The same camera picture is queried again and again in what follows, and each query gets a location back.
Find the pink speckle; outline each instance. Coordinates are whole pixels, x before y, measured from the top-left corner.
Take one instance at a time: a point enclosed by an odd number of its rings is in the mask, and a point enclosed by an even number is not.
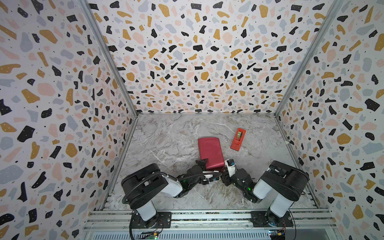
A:
[[[173,6],[170,10],[173,13],[173,15],[176,17],[177,16],[177,11],[176,11],[175,6]]]
[[[135,11],[131,8],[131,6],[128,4],[128,2],[125,2],[125,5],[127,6],[128,11],[131,13],[134,13]]]
[[[57,181],[61,181],[61,179],[63,178],[61,175],[61,165],[58,162],[55,163],[55,165],[53,166],[52,177],[56,178]]]
[[[51,134],[53,137],[57,137],[57,127],[56,124],[52,124],[49,126],[48,133]]]
[[[233,7],[232,7],[232,4],[231,4],[231,3],[229,3],[229,5],[228,5],[228,11],[229,11],[231,14],[233,14]]]
[[[379,61],[376,62],[376,65],[381,68],[382,66],[384,66],[384,60],[383,59],[380,59]]]
[[[5,158],[4,158],[4,162],[12,162],[12,160],[16,157],[16,155],[20,152],[20,150],[22,149],[22,147],[17,147],[15,148],[14,150],[12,150],[12,152],[10,152]]]
[[[328,62],[332,62],[335,57],[336,57],[336,50],[335,49],[331,49],[327,52],[327,61]]]
[[[56,93],[49,83],[39,83],[37,85],[37,91],[44,96],[53,96]]]
[[[316,179],[316,187],[317,189],[323,189],[323,181],[320,180],[319,178]]]
[[[49,150],[44,148],[43,150],[43,159],[46,160],[49,156]]]
[[[230,44],[232,42],[232,34],[230,34],[229,32],[226,32],[225,34],[223,34],[223,40],[226,44]]]
[[[19,59],[19,55],[14,54],[14,53],[11,53],[10,51],[8,51],[7,49],[5,49],[5,48],[3,48],[3,47],[0,47],[0,50],[1,50],[7,57],[9,57],[10,59],[15,59],[15,60],[18,60],[18,59]]]
[[[372,122],[367,122],[363,126],[361,126],[362,130],[376,130],[377,125]]]
[[[135,39],[136,42],[138,42],[140,44],[144,44],[144,37],[141,34],[134,33],[132,37],[133,37],[133,39]]]
[[[358,136],[355,135],[355,138],[353,140],[353,144],[355,146],[359,145],[359,143],[361,142],[361,138],[359,138]]]
[[[339,126],[339,123],[335,119],[330,119],[327,122],[325,122],[325,126]]]
[[[42,163],[41,166],[45,169],[45,170],[48,170],[51,168],[51,164],[50,163]]]
[[[34,53],[30,53],[30,54],[28,54],[28,59],[33,61],[33,60],[36,60],[37,58],[35,57]]]
[[[52,204],[53,204],[53,201],[50,201],[49,203],[47,203],[47,205],[45,205],[45,207],[48,209],[51,209]]]

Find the wall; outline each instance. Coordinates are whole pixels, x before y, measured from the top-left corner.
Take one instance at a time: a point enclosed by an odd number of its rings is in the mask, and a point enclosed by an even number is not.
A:
[[[89,3],[138,112],[271,113],[332,1]]]
[[[383,4],[345,2],[278,117],[348,240],[384,234]]]
[[[77,2],[0,7],[0,238],[79,239],[131,114]]]

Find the marble surface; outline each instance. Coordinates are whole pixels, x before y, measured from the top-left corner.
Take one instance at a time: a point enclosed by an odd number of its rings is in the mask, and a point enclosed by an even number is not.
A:
[[[245,134],[240,151],[230,149],[237,128]],[[185,173],[199,159],[197,139],[218,137],[224,159],[233,158],[237,168],[245,168],[255,181],[269,164],[277,160],[294,166],[273,116],[267,115],[141,115],[118,182],[105,205],[105,210],[129,210],[122,204],[121,180],[127,175],[157,163],[163,172],[173,176]],[[243,198],[235,186],[222,181],[198,184],[183,198],[159,193],[153,198],[158,210],[176,209],[266,209],[277,192],[270,192],[259,204]],[[312,208],[313,201],[302,195],[292,208]]]

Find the gray speckle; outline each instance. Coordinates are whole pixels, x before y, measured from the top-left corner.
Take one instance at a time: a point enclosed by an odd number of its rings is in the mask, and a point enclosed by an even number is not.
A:
[[[81,41],[81,38],[78,35],[72,34],[72,37],[73,37],[75,42],[80,43],[81,45],[84,46],[84,43]]]
[[[358,156],[360,153],[360,149],[356,149],[355,151],[351,152],[352,156]]]
[[[63,49],[61,52],[60,52],[60,55],[62,55],[63,57],[66,57],[68,59],[72,59],[73,58],[73,54],[66,50],[66,49]]]
[[[29,36],[27,33],[22,33],[22,40],[20,42],[20,49],[23,52],[28,52],[33,48],[32,42],[29,39]]]
[[[157,25],[156,23],[155,23],[155,27],[156,27],[157,30],[159,30],[159,31],[162,31],[162,30],[163,30],[163,27],[161,27],[160,25]]]
[[[264,24],[259,25],[258,28],[260,29],[260,33],[261,34],[266,34],[267,33],[267,30],[266,30],[266,27],[265,27]]]
[[[45,188],[39,191],[39,193],[43,192],[52,192],[55,190],[56,183],[50,183]]]
[[[246,4],[244,4],[243,6],[241,6],[241,7],[239,8],[239,13],[245,13],[246,11],[248,11],[250,5],[251,5],[251,1],[248,1]]]
[[[39,117],[39,113],[38,112],[35,112],[35,111],[32,111],[32,110],[27,110],[30,118],[31,118],[31,122],[37,122],[37,119]]]
[[[38,22],[41,26],[47,25],[46,21],[42,17],[40,17],[40,15],[37,16],[36,22]]]
[[[357,50],[357,51],[355,52],[355,55],[353,56],[353,60],[354,60],[354,61],[358,61],[358,60],[360,60],[360,53],[359,53],[359,50]]]
[[[344,224],[344,227],[345,227],[346,229],[348,229],[350,223],[351,223],[351,221],[349,220],[349,217],[348,217],[346,214],[344,214],[344,217],[343,217],[343,224]]]
[[[92,85],[92,84],[94,83],[93,78],[92,78],[91,75],[85,75],[85,77],[84,77],[84,82],[85,82],[86,84],[90,84],[90,85]]]
[[[18,214],[20,217],[24,217],[25,216],[25,212],[26,212],[26,206],[23,206],[22,208],[20,208]]]
[[[63,102],[64,102],[64,100],[59,99],[59,98],[55,98],[55,99],[52,101],[53,104],[59,104],[59,105],[62,105]]]
[[[216,71],[220,71],[220,70],[223,68],[223,64],[224,64],[224,61],[223,61],[223,60],[220,60],[220,61],[216,64]]]
[[[345,183],[341,182],[340,187],[343,189],[344,192],[346,193],[353,193],[353,189],[348,187]]]
[[[166,24],[166,28],[170,31],[170,33],[177,33],[172,24]]]
[[[69,1],[67,3],[67,6],[68,6],[69,9],[73,9],[74,8],[74,2],[73,1]]]
[[[248,24],[248,29],[249,29],[249,32],[252,32],[255,30],[255,27],[251,24]]]
[[[60,201],[59,209],[62,209],[63,207],[65,207],[65,205],[66,205],[66,201]]]
[[[49,58],[50,58],[50,60],[51,60],[52,62],[54,62],[54,63],[56,63],[56,64],[58,64],[58,65],[61,64],[61,59],[60,59],[60,58],[57,58],[57,57],[54,57],[54,58],[49,57]]]
[[[71,115],[69,115],[67,117],[67,122],[68,122],[68,127],[70,129],[72,129],[73,131],[75,131],[77,129],[77,127],[79,126]]]
[[[343,88],[340,90],[340,100],[344,102],[349,98],[349,89],[348,88]]]
[[[368,143],[362,148],[365,152],[365,154],[369,155],[374,152],[378,152],[384,149],[383,145],[381,143]]]
[[[191,21],[191,19],[189,19],[189,18],[187,18],[186,20],[186,25],[187,26],[189,26],[189,28],[191,29],[191,30],[193,30],[193,22]]]
[[[363,27],[361,27],[361,28],[358,28],[357,30],[356,30],[356,33],[358,34],[358,35],[365,35],[365,34],[367,34],[372,28],[374,28],[375,27],[375,25],[374,24],[371,24],[371,25],[368,25],[368,26],[363,26]]]
[[[372,89],[364,89],[364,90],[362,91],[362,95],[363,95],[364,97],[371,96],[372,93],[373,93],[373,90],[372,90]]]
[[[370,58],[364,58],[363,59],[363,65],[362,65],[362,69],[366,72],[369,72],[370,69],[371,69],[371,65],[372,65],[372,60]]]
[[[147,0],[145,0],[137,9],[138,9],[138,11],[139,12],[142,12],[142,13],[144,13],[144,12],[146,12],[146,11],[148,11],[148,1]]]
[[[369,209],[366,209],[364,213],[365,213],[365,215],[367,215],[368,217],[373,217],[373,212],[372,212],[371,210],[369,210]]]
[[[255,53],[255,58],[256,58],[257,60],[262,60],[263,57],[264,57],[264,53],[263,53],[262,51],[257,51],[257,52]]]
[[[23,175],[23,170],[17,165],[11,165],[0,170],[0,184],[6,184],[14,181]]]
[[[138,66],[139,66],[139,70],[140,71],[145,71],[145,63],[144,63],[144,61],[140,61]]]
[[[282,31],[285,31],[285,26],[286,26],[286,25],[287,25],[287,23],[285,22],[285,20],[284,20],[284,19],[281,20],[279,26],[281,27],[281,30],[282,30]]]
[[[48,240],[56,240],[57,238],[57,232],[54,229],[51,229],[48,235],[49,235]]]
[[[40,142],[48,142],[49,137],[48,136],[43,136],[43,139],[40,140]]]
[[[14,96],[13,98],[11,98],[12,102],[14,103],[18,103],[21,101],[21,99],[18,97],[18,96]]]
[[[11,87],[11,83],[13,83],[14,80],[13,79],[0,79],[0,86],[4,86],[4,87]]]

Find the cable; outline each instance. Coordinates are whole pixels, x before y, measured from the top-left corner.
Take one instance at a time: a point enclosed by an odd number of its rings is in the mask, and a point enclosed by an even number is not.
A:
[[[288,209],[288,210],[289,210],[289,212],[290,212],[290,214],[292,216],[293,224],[295,225],[295,237],[292,239],[292,240],[295,240],[296,239],[296,223],[295,223],[295,218],[293,217],[293,214],[292,214],[291,210],[290,209]]]
[[[141,180],[138,184],[136,184],[129,192],[127,192],[127,194],[122,198],[122,203],[123,204],[127,204],[127,198],[129,197],[129,195],[131,193],[133,193],[133,191],[135,191],[136,188],[138,188],[141,184],[147,182],[148,180],[151,180],[151,179],[154,179],[155,177],[159,176],[159,175],[162,175],[164,177],[169,177],[169,178],[172,178],[173,180],[175,181],[178,181],[177,178],[175,178],[174,176],[171,176],[165,172],[155,172],[155,173],[152,173],[151,175],[145,177],[143,180]]]
[[[186,179],[198,177],[198,176],[204,176],[204,175],[215,175],[215,177],[217,177],[217,176],[222,176],[223,174],[221,172],[203,172],[203,173],[194,174],[188,177],[183,177],[181,179],[178,179],[178,181],[182,181],[182,180],[186,180]]]
[[[135,240],[132,234],[133,212],[134,211],[131,213],[131,221],[129,222],[129,236],[131,237],[131,240]]]

